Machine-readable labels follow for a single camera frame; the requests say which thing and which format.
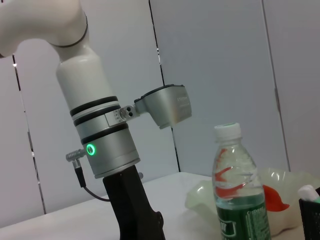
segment bottle label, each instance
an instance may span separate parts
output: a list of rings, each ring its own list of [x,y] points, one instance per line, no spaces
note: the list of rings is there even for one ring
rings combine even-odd
[[[216,209],[222,240],[271,240],[265,203],[240,210]]]

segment plastic bottle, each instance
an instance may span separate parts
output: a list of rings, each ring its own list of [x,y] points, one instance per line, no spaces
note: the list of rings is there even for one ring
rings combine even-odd
[[[257,166],[241,144],[239,123],[214,127],[219,148],[212,183],[222,240],[271,240]]]

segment white table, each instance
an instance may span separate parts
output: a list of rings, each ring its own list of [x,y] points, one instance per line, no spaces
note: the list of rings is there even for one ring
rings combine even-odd
[[[152,208],[163,215],[167,240],[221,239],[218,231],[184,207],[187,192],[208,179],[176,173],[144,184]],[[96,199],[0,229],[0,240],[119,240],[119,235],[111,204]],[[300,227],[273,239],[303,240],[304,234]]]

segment cable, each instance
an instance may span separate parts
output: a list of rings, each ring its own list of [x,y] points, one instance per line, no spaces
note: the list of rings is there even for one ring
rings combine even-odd
[[[110,202],[109,199],[99,197],[99,196],[95,195],[92,191],[90,191],[90,190],[87,188],[87,184],[86,184],[84,172],[83,172],[81,166],[75,168],[74,171],[75,171],[75,174],[76,174],[76,176],[77,176],[77,178],[78,178],[78,181],[79,181],[79,184],[80,184],[80,187],[81,187],[81,188],[84,188],[84,190],[86,190],[88,194],[90,194],[91,196],[93,196],[94,198],[96,198],[96,199],[98,199],[98,200],[100,200],[100,201]]]
[[[83,187],[84,190],[87,191],[88,194],[90,194],[91,196],[93,196],[94,198],[100,200],[100,201],[104,201],[104,202],[110,202],[109,199],[106,199],[106,198],[102,198],[102,197],[99,197],[97,195],[95,195],[92,191],[90,191],[86,186]]]

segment red object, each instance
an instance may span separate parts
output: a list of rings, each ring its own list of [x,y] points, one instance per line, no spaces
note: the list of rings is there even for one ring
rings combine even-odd
[[[279,193],[272,187],[263,185],[266,209],[270,212],[281,212],[290,207],[282,202]]]
[[[219,196],[219,198],[229,199],[237,195],[237,191],[242,189],[246,184],[242,183],[241,185],[235,186],[233,188],[221,188],[216,187],[215,193]]]
[[[230,167],[227,167],[225,169],[223,169],[222,171],[216,173],[214,176],[215,176],[215,181],[216,182],[226,182],[227,180],[225,180],[223,177],[222,177],[222,174],[224,174],[226,171],[229,171],[230,169],[232,169],[232,166]]]
[[[224,154],[226,151],[227,151],[227,149],[225,149],[225,148],[221,149],[220,154],[219,154],[219,156],[217,157],[217,160],[216,160],[218,163],[221,162],[222,154]]]

